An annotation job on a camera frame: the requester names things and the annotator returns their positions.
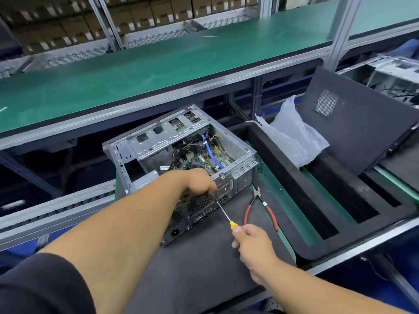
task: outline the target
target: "label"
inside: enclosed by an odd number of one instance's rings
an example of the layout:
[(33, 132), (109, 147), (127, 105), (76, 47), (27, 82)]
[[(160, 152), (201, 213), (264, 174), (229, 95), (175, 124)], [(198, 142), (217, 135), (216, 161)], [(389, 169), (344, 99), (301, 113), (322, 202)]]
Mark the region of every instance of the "label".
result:
[(73, 4), (71, 4), (71, 6), (73, 7), (73, 10), (76, 12), (80, 12), (80, 8), (78, 7), (77, 2), (74, 2)]
[(51, 16), (58, 16), (53, 7), (46, 7), (46, 9)]
[(26, 21), (32, 21), (32, 18), (29, 15), (28, 11), (21, 11), (21, 15), (25, 18)]
[(63, 37), (62, 39), (65, 41), (65, 43), (67, 45), (71, 45), (71, 41), (70, 41), (70, 39), (67, 36), (66, 37)]
[(87, 39), (89, 40), (89, 41), (93, 41), (94, 40), (94, 38), (93, 38), (93, 35), (92, 34), (90, 34), (90, 33), (85, 33), (86, 34), (86, 37), (87, 37)]
[(47, 43), (45, 43), (45, 42), (39, 42), (39, 44), (42, 46), (42, 48), (43, 48), (45, 51), (49, 51), (49, 50), (50, 50), (50, 47), (48, 46), (48, 44), (47, 44)]

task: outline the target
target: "wire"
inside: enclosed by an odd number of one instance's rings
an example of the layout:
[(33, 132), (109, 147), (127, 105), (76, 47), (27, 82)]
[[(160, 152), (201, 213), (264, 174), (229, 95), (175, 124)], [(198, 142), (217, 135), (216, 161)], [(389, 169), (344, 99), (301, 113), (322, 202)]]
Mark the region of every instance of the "wire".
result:
[(210, 146), (208, 145), (207, 139), (205, 138), (205, 136), (204, 136), (204, 135), (202, 135), (202, 139), (204, 140), (204, 144), (207, 146), (209, 156), (210, 156), (210, 157), (214, 160), (215, 164), (216, 164), (216, 165), (217, 165), (220, 169), (223, 169), (223, 168), (224, 168), (224, 166), (222, 166), (220, 163), (218, 163), (217, 159), (214, 157), (214, 155), (212, 155), (211, 148), (210, 148)]

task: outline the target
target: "finger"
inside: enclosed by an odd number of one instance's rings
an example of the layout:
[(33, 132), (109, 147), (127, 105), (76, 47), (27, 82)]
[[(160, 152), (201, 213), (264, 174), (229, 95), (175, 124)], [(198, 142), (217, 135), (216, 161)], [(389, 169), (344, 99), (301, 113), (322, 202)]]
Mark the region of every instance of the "finger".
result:
[(208, 193), (209, 195), (214, 196), (216, 191), (217, 191), (217, 185), (215, 184), (213, 180), (211, 180), (211, 182), (208, 185)]
[(260, 233), (260, 231), (264, 231), (262, 228), (252, 224), (243, 225), (241, 228), (249, 236), (255, 236)]
[(247, 238), (247, 234), (242, 230), (240, 226), (233, 227), (233, 236), (236, 238), (238, 243), (242, 243)]
[(233, 249), (238, 249), (240, 247), (240, 245), (238, 244), (238, 241), (236, 239), (234, 239), (233, 242), (231, 243), (231, 247)]

